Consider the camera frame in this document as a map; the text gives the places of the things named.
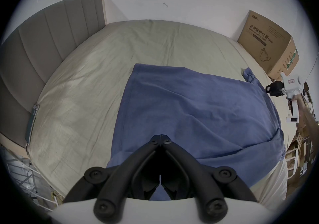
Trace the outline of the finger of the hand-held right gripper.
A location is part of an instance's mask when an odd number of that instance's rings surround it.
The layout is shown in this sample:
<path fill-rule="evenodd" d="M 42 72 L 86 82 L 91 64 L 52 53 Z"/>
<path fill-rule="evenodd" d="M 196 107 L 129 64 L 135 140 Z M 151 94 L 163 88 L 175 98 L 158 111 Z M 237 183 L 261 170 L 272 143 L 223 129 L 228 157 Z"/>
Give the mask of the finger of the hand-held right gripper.
<path fill-rule="evenodd" d="M 265 91 L 270 96 L 276 96 L 276 83 L 271 83 L 270 85 L 266 86 Z"/>

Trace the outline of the person's right hand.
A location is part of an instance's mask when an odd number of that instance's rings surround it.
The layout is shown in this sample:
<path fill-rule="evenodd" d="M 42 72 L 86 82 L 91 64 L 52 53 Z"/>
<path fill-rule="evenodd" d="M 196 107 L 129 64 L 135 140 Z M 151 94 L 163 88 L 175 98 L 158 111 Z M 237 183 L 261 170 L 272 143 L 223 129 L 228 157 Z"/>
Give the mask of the person's right hand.
<path fill-rule="evenodd" d="M 302 95 L 301 94 L 297 94 L 294 95 L 292 99 L 286 97 L 286 99 L 288 100 L 288 106 L 289 106 L 289 110 L 291 111 L 292 114 L 294 114 L 294 110 L 293 110 L 293 106 L 292 106 L 292 102 L 296 101 L 297 105 L 298 105 L 298 112 L 299 112 L 299 117 L 303 117 L 305 114 L 305 111 L 307 110 L 305 103 L 303 101 Z"/>

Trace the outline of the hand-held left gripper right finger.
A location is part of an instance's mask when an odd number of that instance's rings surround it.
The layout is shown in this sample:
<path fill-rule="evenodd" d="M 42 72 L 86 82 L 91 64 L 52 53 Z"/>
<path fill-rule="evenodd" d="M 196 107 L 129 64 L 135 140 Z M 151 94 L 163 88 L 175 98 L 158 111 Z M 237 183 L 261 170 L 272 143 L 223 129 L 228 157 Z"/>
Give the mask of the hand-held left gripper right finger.
<path fill-rule="evenodd" d="M 253 192 L 233 168 L 202 165 L 167 135 L 161 135 L 160 142 L 165 155 L 186 175 L 188 190 L 197 199 L 200 218 L 204 222 L 218 222 L 226 216 L 229 209 L 226 196 L 239 201 L 257 202 Z"/>

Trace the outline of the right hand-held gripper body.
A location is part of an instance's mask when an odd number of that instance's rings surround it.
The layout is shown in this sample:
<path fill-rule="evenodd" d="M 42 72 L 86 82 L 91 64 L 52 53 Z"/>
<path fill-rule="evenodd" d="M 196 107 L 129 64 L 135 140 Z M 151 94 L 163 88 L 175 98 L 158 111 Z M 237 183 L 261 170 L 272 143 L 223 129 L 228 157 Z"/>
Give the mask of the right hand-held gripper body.
<path fill-rule="evenodd" d="M 300 82 L 299 77 L 286 76 L 284 72 L 280 73 L 281 81 L 275 83 L 275 97 L 286 95 L 291 103 L 291 114 L 286 117 L 286 122 L 299 123 L 300 115 L 298 111 L 297 100 L 294 97 L 298 94 L 302 94 L 304 86 Z"/>

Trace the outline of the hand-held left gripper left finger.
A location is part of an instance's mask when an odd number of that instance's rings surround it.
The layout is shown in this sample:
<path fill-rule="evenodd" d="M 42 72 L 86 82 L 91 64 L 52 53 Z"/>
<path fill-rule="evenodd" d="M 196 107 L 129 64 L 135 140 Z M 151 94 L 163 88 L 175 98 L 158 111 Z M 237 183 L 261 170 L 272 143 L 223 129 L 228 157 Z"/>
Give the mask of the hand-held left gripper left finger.
<path fill-rule="evenodd" d="M 93 207 L 100 221 L 119 221 L 127 197 L 149 200 L 160 185 L 160 174 L 152 164 L 161 146 L 161 136 L 155 135 L 138 148 L 122 164 L 87 169 L 72 187 L 64 203 L 80 202 L 96 198 Z"/>

